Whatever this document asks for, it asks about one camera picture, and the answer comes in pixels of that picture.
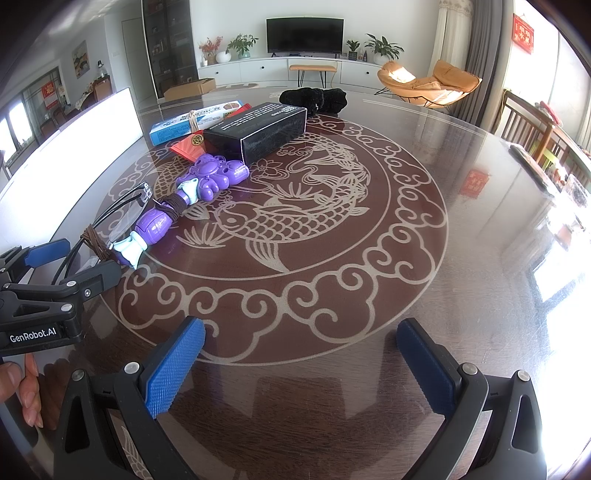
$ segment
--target human hand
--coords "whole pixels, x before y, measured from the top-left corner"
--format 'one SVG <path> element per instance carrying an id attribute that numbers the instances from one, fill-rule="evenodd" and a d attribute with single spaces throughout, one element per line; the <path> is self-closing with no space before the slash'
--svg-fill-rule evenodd
<path id="1" fill-rule="evenodd" d="M 0 402 L 9 399 L 18 389 L 22 416 L 29 426 L 43 428 L 41 397 L 39 396 L 39 369 L 32 353 L 25 354 L 25 377 L 21 368 L 12 362 L 0 365 Z"/>

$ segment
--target blue gripper pad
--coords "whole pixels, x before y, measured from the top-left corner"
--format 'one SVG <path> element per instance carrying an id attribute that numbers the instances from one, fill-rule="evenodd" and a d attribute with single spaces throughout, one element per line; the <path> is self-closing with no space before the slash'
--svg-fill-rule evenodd
<path id="1" fill-rule="evenodd" d="M 408 320 L 398 325 L 396 344 L 431 409 L 446 417 L 453 414 L 456 409 L 454 382 Z"/>
<path id="2" fill-rule="evenodd" d="M 70 242 L 62 238 L 48 244 L 31 247 L 25 259 L 25 265 L 37 268 L 58 258 L 63 258 L 68 253 L 70 253 Z"/>
<path id="3" fill-rule="evenodd" d="M 197 318 L 187 318 L 183 331 L 180 334 L 175 332 L 175 336 L 176 341 L 168 352 L 163 352 L 163 359 L 145 383 L 145 404 L 154 419 L 159 413 L 168 411 L 203 348 L 205 325 Z"/>

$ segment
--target purple plastic toy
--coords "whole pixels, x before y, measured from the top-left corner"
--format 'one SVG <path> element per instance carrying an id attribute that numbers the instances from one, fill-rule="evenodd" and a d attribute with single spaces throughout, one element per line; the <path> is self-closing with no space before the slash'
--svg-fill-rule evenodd
<path id="1" fill-rule="evenodd" d="M 214 157 L 208 153 L 201 155 L 185 175 L 177 178 L 177 191 L 162 202 L 164 209 L 148 210 L 129 237 L 113 244 L 120 263 L 138 268 L 139 257 L 148 245 L 160 240 L 188 206 L 199 200 L 211 202 L 217 192 L 237 185 L 249 175 L 248 167 L 239 160 L 226 161 L 221 155 Z"/>

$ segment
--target brown string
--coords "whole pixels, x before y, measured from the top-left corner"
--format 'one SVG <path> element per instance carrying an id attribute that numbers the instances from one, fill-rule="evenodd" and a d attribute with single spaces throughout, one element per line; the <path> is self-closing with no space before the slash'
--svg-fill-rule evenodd
<path id="1" fill-rule="evenodd" d="M 103 239 L 99 236 L 92 225 L 84 229 L 84 233 L 80 235 L 84 243 L 99 257 L 99 260 L 105 262 L 111 258 L 112 250 L 109 250 Z"/>
<path id="2" fill-rule="evenodd" d="M 187 203 L 180 195 L 173 193 L 161 199 L 159 203 L 154 205 L 154 208 L 166 213 L 174 223 L 187 209 Z"/>

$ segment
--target white curtain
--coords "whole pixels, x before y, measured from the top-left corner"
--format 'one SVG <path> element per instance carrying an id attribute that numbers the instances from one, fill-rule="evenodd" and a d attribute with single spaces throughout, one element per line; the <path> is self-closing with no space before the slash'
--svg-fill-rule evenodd
<path id="1" fill-rule="evenodd" d="M 472 27 L 472 0 L 439 0 L 439 20 L 429 74 L 437 60 L 464 69 Z"/>
<path id="2" fill-rule="evenodd" d="M 589 86 L 589 98 L 587 98 L 583 121 L 575 140 L 585 150 L 591 151 L 591 85 Z"/>

